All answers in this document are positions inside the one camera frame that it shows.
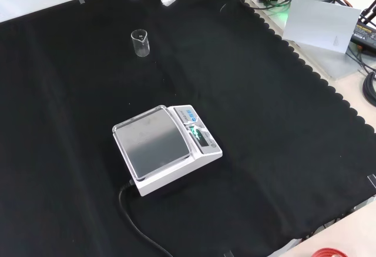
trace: black cloth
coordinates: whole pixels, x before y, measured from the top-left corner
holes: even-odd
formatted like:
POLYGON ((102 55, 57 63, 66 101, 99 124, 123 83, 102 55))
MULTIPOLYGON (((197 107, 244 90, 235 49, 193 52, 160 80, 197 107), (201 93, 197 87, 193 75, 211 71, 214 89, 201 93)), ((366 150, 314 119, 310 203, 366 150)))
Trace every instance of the black cloth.
POLYGON ((239 0, 85 1, 0 25, 1 256, 160 256, 119 212, 111 133, 160 104, 193 105, 223 149, 126 197, 174 256, 267 256, 375 194, 374 130, 239 0))

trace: scale display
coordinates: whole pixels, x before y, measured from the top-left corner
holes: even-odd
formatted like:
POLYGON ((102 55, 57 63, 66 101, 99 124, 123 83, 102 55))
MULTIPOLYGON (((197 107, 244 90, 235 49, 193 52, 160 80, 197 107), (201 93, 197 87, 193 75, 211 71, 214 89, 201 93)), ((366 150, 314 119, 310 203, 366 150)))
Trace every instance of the scale display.
POLYGON ((189 129, 202 147, 209 146, 209 144, 204 139, 204 136, 196 126, 190 126, 189 129))

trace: white table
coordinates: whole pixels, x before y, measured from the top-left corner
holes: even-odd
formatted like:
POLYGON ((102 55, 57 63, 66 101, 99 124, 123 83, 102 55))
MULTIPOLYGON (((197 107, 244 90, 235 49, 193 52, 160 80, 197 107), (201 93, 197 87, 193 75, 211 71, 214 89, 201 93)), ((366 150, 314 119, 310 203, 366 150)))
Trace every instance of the white table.
MULTIPOLYGON (((371 4, 373 0, 349 0, 353 5, 357 8, 366 8, 371 4)), ((284 21, 286 21, 286 14, 273 14, 270 11, 264 13, 263 11, 258 11, 262 18, 266 20, 266 22, 270 25, 277 34, 283 34, 284 24, 282 20, 279 18, 281 16, 284 17, 284 21)), ((352 108, 354 108, 359 116, 363 117, 365 123, 371 125, 374 129, 376 129, 376 108, 370 105, 363 97, 362 94, 362 85, 364 81, 364 74, 361 71, 358 71, 354 74, 351 74, 345 78, 339 80, 333 80, 328 77, 324 73, 322 62, 324 61, 324 57, 321 59, 315 59, 312 56, 309 56, 302 48, 300 48, 294 42, 290 42, 290 45, 295 48, 295 51, 299 54, 300 58, 305 60, 306 64, 311 66, 314 71, 318 72, 323 79, 326 79, 330 86, 333 86, 335 90, 343 96, 343 98, 348 101, 352 108)), ((339 58, 346 58, 346 64, 349 66, 354 66, 361 70, 361 68, 352 60, 348 60, 347 57, 341 56, 339 58)), ((364 58, 366 63, 372 65, 371 60, 364 58)))
POLYGON ((376 201, 290 249, 280 257, 311 257, 321 248, 336 248, 348 257, 376 256, 376 201))

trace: small glass beaker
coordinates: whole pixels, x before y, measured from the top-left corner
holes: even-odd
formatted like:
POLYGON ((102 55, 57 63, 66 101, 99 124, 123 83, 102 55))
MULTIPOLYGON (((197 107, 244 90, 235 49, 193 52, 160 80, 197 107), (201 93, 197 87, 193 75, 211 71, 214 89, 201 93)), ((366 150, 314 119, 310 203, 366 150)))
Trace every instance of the small glass beaker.
POLYGON ((133 47, 137 56, 145 57, 150 53, 149 40, 147 39, 147 32, 144 29, 137 29, 130 35, 133 41, 133 47))

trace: white paper sheet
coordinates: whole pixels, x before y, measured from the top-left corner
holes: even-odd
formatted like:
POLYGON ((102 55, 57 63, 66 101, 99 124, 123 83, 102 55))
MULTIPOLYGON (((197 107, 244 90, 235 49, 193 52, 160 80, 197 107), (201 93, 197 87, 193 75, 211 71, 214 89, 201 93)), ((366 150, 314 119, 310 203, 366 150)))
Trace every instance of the white paper sheet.
POLYGON ((361 10, 315 0, 293 0, 283 38, 345 53, 361 10))

